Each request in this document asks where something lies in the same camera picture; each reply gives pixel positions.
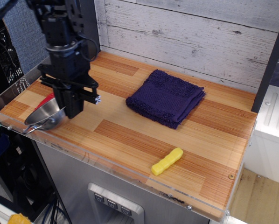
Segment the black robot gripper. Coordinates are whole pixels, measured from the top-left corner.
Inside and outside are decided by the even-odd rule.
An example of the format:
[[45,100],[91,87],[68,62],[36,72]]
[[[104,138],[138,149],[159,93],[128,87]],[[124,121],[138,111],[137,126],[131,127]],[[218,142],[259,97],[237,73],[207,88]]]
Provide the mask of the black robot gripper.
[[84,101],[98,104],[98,83],[89,76],[89,51],[87,44],[48,44],[50,64],[39,64],[42,84],[53,88],[60,109],[65,107],[69,119],[76,117],[84,109]]

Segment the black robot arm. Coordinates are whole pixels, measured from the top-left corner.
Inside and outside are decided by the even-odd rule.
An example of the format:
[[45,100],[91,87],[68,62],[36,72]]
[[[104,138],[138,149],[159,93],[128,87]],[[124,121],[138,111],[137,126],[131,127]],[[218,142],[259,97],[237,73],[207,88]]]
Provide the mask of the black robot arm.
[[90,63],[100,47],[84,34],[84,16],[75,0],[28,0],[46,40],[50,64],[39,64],[41,83],[53,89],[60,108],[69,119],[97,104],[98,83],[90,77]]

